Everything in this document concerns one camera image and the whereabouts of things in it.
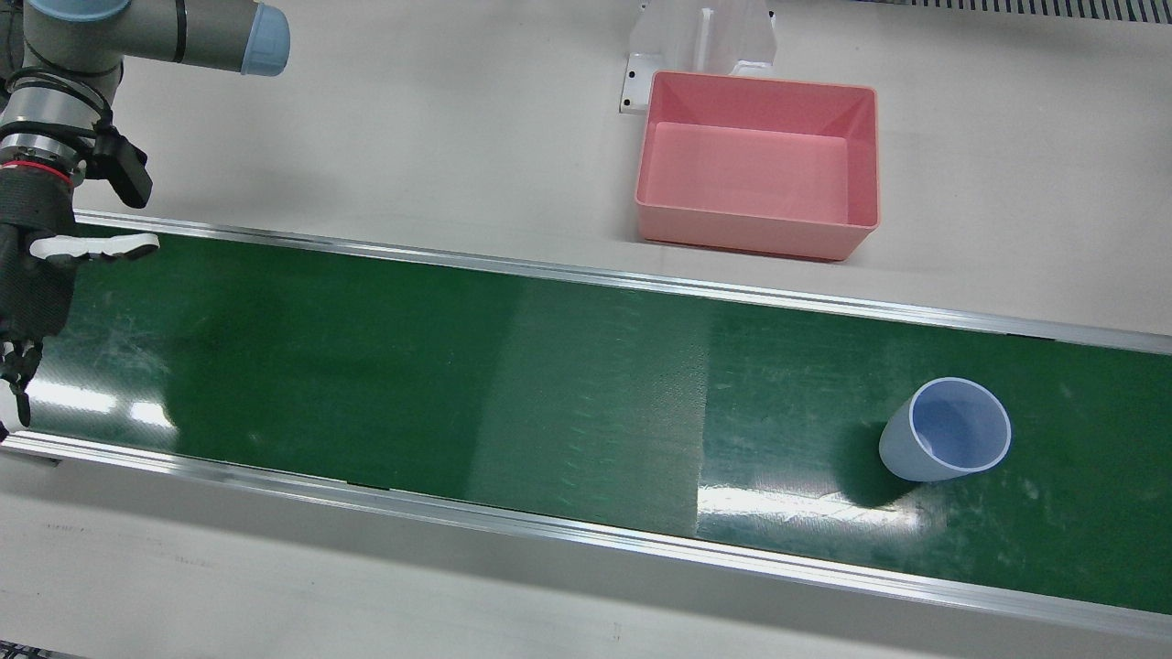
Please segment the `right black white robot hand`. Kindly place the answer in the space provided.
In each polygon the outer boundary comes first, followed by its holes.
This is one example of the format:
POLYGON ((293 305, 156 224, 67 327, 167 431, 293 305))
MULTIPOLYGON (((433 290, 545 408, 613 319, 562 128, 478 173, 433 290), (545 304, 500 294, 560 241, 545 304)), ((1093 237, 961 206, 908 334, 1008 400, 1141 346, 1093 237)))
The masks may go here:
POLYGON ((1 437, 30 424, 27 388, 45 339, 70 315, 76 272, 84 261, 135 260, 152 254, 152 233, 86 238, 77 233, 71 183, 53 167, 12 161, 1 174, 1 437))

